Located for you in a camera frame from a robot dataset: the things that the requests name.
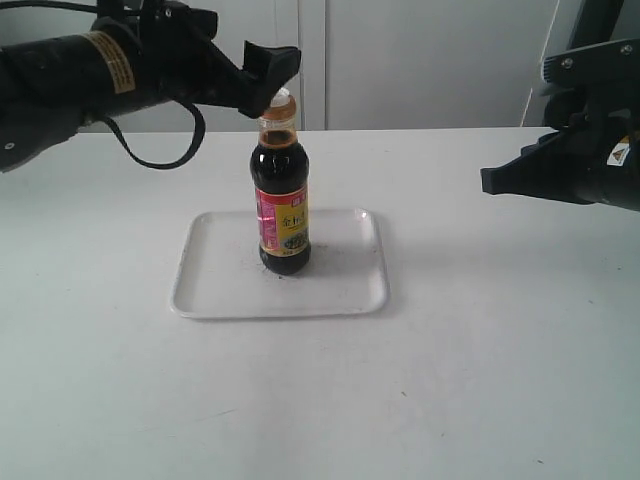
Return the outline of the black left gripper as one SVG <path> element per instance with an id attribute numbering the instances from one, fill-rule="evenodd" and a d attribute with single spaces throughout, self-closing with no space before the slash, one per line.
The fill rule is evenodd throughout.
<path id="1" fill-rule="evenodd" d="M 298 73 L 295 46 L 246 41 L 242 68 L 214 43 L 219 15 L 184 1 L 99 1 L 93 33 L 116 41 L 128 59 L 135 87 L 96 102 L 106 115 L 123 115 L 181 100 L 236 109 L 257 118 Z"/>

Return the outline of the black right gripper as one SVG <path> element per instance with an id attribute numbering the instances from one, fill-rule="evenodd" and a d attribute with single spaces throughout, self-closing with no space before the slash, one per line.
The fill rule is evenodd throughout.
<path id="1" fill-rule="evenodd" d="M 576 205 L 639 209 L 639 91 L 577 87 L 551 95 L 545 122 L 558 132 L 505 165 L 480 170 L 482 191 Z"/>

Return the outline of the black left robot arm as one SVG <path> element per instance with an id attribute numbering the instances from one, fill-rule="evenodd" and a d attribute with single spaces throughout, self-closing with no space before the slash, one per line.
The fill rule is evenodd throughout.
<path id="1" fill-rule="evenodd" d="M 260 116 L 278 90 L 271 56 L 245 45 L 237 67 L 214 44 L 218 15 L 180 1 L 100 1 L 84 34 L 11 45 L 1 50 L 1 170 L 9 172 L 94 123 L 125 140 L 116 117 L 175 102 L 193 117 L 187 151 L 172 162 L 136 163 L 177 169 L 204 139 L 201 105 Z"/>

